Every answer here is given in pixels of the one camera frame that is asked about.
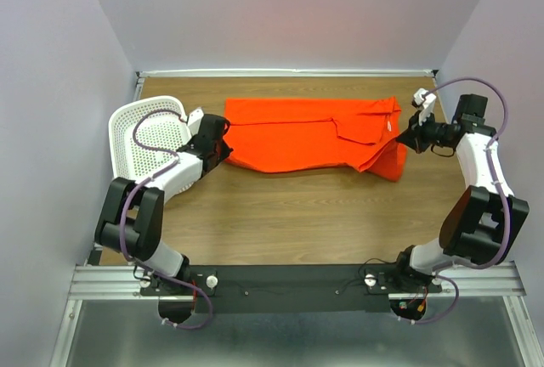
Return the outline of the orange t shirt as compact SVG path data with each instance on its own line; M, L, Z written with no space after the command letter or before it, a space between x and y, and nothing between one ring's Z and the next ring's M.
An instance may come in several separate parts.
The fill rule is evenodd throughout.
M351 167L400 180L407 156L396 140L401 107L387 99L227 99L229 163L283 173Z

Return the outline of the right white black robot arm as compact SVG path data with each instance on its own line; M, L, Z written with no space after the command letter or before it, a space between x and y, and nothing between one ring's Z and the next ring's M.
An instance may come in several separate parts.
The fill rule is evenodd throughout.
M421 88L413 96L416 113L397 142L417 153L451 149L466 189L446 216L439 237L402 251L391 271L393 286L403 292L429 285L455 265L486 269L502 263L530 212L515 197L502 173L495 128L486 125L487 98L464 94L451 122L434 116L436 96Z

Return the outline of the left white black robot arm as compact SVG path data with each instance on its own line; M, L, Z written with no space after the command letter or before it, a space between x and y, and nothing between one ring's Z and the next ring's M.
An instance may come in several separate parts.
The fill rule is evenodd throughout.
M139 127L157 114L176 116L190 130L188 143L172 150L140 142ZM140 149L167 154L169 160L140 180L114 178L107 190L94 241L156 275L160 286L171 295L186 288L198 293L202 290L191 281L189 258L161 238L164 206L230 156L233 150L224 140L229 129L229 120L200 109L185 119L173 110L154 110L135 124L132 140Z

